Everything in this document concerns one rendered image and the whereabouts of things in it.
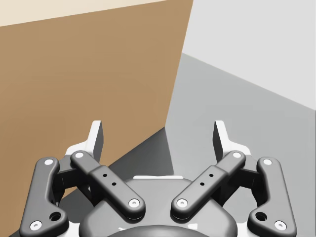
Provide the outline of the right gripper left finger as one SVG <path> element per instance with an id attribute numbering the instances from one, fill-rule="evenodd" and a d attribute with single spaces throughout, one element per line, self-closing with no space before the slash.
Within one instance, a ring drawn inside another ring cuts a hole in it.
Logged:
<path id="1" fill-rule="evenodd" d="M 70 227 L 59 204 L 66 189 L 79 188 L 93 203 L 106 198 L 126 219 L 145 215 L 145 201 L 107 166 L 99 163 L 103 128 L 92 122 L 86 141 L 70 146 L 65 156 L 39 159 L 19 228 L 20 237 L 59 237 Z"/>

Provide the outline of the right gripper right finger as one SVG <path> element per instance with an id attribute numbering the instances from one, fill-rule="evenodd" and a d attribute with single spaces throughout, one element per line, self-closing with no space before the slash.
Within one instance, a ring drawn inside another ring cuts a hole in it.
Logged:
<path id="1" fill-rule="evenodd" d="M 217 163 L 208 167 L 171 203 L 171 214 L 189 220 L 211 199 L 223 206 L 239 187 L 250 189 L 257 207 L 237 224 L 237 237 L 296 237 L 297 226 L 281 167 L 276 158 L 255 160 L 248 147 L 231 141 L 225 124 L 214 123 Z"/>

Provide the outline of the tall board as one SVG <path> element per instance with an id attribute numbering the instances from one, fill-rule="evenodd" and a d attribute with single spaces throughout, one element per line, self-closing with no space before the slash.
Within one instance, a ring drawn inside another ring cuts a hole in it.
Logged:
<path id="1" fill-rule="evenodd" d="M 103 122 L 111 163 L 164 127 L 193 0 L 0 0 L 0 237 L 39 158 Z"/>

